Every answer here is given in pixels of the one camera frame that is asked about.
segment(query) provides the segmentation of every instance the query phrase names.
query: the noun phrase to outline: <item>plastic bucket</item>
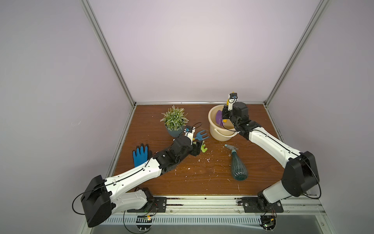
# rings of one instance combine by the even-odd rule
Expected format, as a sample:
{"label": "plastic bucket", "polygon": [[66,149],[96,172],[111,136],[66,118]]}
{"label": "plastic bucket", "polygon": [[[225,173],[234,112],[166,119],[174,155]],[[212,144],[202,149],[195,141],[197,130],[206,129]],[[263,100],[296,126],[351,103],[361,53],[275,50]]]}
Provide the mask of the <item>plastic bucket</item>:
{"label": "plastic bucket", "polygon": [[218,106],[213,107],[209,111],[209,114],[208,114],[208,120],[210,123],[210,129],[209,129],[210,133],[214,139],[219,140],[220,142],[225,142],[227,140],[230,140],[231,137],[237,135],[237,132],[233,132],[235,131],[235,128],[229,119],[224,124],[225,128],[229,130],[224,129],[223,127],[221,127],[219,124],[215,122],[215,116],[219,110],[223,110],[223,106],[224,105],[218,105]]}

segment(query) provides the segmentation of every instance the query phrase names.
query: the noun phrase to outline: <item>blue gardening glove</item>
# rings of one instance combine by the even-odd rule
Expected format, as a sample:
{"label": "blue gardening glove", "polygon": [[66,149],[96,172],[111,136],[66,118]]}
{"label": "blue gardening glove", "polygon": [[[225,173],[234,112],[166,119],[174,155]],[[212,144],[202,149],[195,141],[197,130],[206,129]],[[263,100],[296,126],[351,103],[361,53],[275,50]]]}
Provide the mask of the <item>blue gardening glove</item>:
{"label": "blue gardening glove", "polygon": [[152,156],[152,151],[148,151],[148,145],[140,144],[137,146],[136,151],[132,151],[132,157],[134,158],[134,166],[137,167],[145,163],[148,158]]}

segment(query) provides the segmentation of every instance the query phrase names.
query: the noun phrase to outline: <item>wooden table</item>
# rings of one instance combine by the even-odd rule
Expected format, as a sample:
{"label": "wooden table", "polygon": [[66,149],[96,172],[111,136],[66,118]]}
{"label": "wooden table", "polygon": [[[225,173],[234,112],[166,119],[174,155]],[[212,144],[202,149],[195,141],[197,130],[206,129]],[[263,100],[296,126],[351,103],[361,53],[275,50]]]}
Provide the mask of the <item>wooden table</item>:
{"label": "wooden table", "polygon": [[[237,135],[227,142],[211,137],[208,112],[215,105],[175,105],[187,113],[189,125],[202,122],[196,133],[206,130],[210,138],[205,140],[208,151],[194,157],[189,155],[176,168],[158,178],[148,180],[140,187],[148,187],[154,195],[257,195],[258,192],[282,178],[282,166],[266,151],[256,144]],[[263,105],[247,105],[249,118],[262,125],[276,137]],[[134,167],[132,151],[140,143],[149,144],[153,152],[170,146],[173,142],[163,122],[161,113],[171,105],[137,106],[122,152],[118,160],[115,175]],[[231,176],[231,151],[224,144],[233,145],[239,150],[238,156],[246,165],[248,178],[236,181]]]}

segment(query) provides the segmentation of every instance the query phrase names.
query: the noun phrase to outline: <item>bucket handle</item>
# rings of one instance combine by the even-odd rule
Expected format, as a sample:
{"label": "bucket handle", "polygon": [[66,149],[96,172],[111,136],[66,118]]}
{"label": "bucket handle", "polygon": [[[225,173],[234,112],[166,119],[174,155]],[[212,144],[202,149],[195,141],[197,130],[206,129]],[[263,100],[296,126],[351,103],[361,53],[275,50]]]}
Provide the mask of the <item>bucket handle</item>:
{"label": "bucket handle", "polygon": [[234,137],[236,136],[239,132],[235,132],[234,134],[232,134],[231,136],[225,136],[223,135],[222,133],[220,133],[216,128],[214,129],[219,135],[223,136],[223,137]]}

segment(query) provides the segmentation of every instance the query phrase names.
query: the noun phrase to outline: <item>white wall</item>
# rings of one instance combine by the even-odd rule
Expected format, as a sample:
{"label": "white wall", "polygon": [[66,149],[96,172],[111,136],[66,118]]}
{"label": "white wall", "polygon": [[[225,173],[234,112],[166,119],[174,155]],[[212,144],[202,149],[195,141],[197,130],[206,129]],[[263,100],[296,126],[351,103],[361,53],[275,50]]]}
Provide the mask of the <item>white wall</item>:
{"label": "white wall", "polygon": [[135,101],[264,101],[319,0],[90,0]]}
{"label": "white wall", "polygon": [[130,105],[78,0],[1,1],[0,22],[0,232],[74,234]]}
{"label": "white wall", "polygon": [[372,230],[373,12],[372,0],[332,1],[270,104],[285,141],[315,155],[338,234]]}

